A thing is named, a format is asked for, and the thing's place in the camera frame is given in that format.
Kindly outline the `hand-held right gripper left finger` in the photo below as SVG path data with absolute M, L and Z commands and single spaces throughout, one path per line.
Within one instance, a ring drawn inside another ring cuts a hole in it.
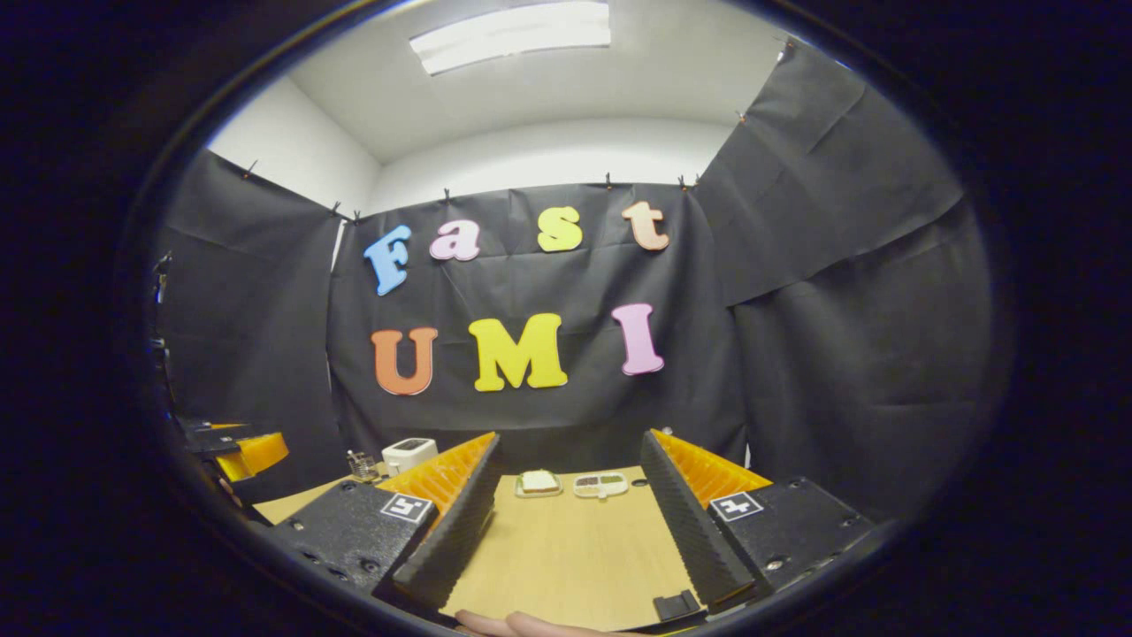
M 376 487 L 338 481 L 265 536 L 332 582 L 438 611 L 492 516 L 498 447 L 490 432 Z

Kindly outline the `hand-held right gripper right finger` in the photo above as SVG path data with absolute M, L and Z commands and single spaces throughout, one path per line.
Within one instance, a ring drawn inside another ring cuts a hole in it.
M 875 530 L 809 479 L 771 481 L 662 431 L 643 436 L 640 468 L 707 611 L 792 587 Z

